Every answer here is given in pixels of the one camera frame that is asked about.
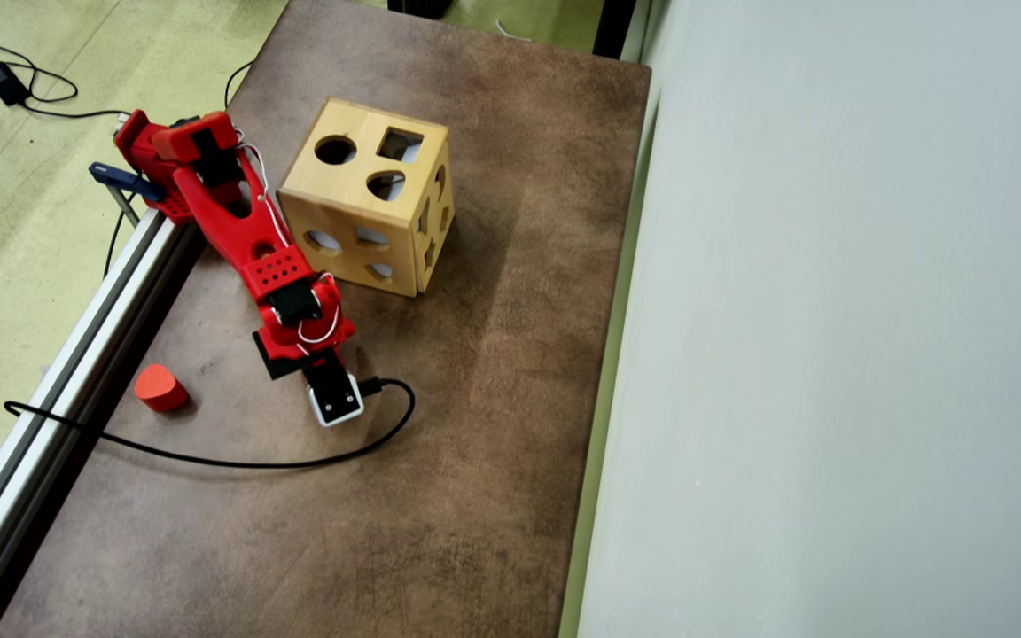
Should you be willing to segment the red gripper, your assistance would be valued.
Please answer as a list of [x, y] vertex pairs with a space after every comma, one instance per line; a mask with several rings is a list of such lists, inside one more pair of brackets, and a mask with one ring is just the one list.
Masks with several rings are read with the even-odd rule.
[[324, 314], [323, 318], [305, 318], [293, 324], [280, 324], [273, 310], [262, 311], [263, 318], [273, 318], [253, 331], [253, 342], [271, 379], [284, 378], [304, 369], [320, 366], [324, 352], [332, 350], [339, 363], [344, 363], [339, 349], [355, 335], [356, 328], [341, 308]]

